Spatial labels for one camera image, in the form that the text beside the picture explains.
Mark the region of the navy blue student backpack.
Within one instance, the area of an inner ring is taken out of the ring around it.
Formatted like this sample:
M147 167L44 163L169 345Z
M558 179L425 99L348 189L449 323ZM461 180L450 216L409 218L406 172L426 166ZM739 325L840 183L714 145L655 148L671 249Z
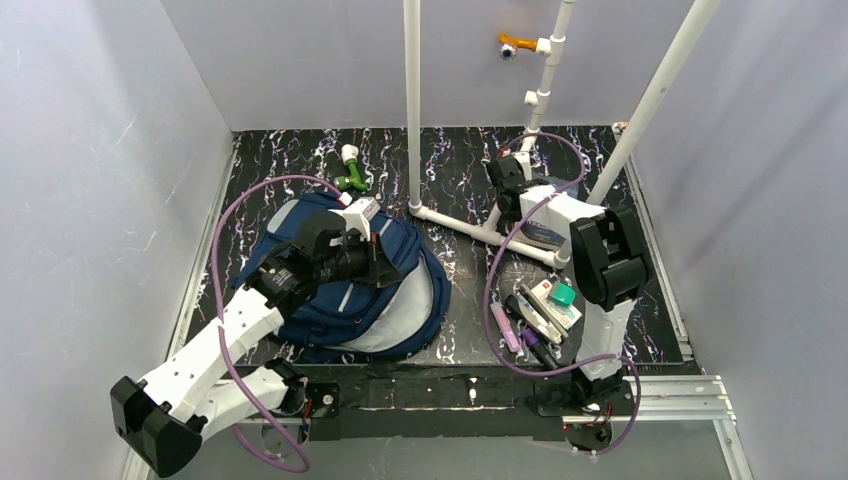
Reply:
M276 335L302 348L310 363L345 354L406 357L439 332L450 305L451 281L410 222L377 211L369 220L404 279L382 289L341 281L321 286Z

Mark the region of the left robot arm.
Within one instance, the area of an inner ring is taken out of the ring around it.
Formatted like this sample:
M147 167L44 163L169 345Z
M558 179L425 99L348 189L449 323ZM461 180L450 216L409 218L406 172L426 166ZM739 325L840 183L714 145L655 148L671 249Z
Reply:
M181 350L140 379L124 376L111 387L117 434L158 476L179 472L205 440L255 413L278 426L271 411L300 387L300 375L274 363L242 378L234 362L314 299L320 286L402 281L370 227L375 214L359 203L313 213Z

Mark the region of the Nineteen Eighty-Four blue book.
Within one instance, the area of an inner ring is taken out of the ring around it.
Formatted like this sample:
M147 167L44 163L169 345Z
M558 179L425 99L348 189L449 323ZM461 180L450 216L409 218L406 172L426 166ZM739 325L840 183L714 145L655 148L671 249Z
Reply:
M546 175L534 175L533 179L537 182L552 185L555 188L559 188L561 185L567 184L566 180ZM534 220L528 220L521 227L521 230L516 237L524 243L547 250L559 248L565 241L565 238L562 235L543 226L542 224L539 224L538 222L535 222Z

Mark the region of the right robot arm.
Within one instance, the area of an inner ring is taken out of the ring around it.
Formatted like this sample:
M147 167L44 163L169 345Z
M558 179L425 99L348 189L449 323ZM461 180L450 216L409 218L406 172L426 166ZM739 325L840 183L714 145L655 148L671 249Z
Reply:
M526 177L512 155L491 161L487 174L496 205L513 227L507 250L530 220L561 236L570 251L575 288L585 301L581 344L571 372L574 400L598 401L620 388L627 322L651 277L640 228L632 210L603 208L567 194L567 185Z

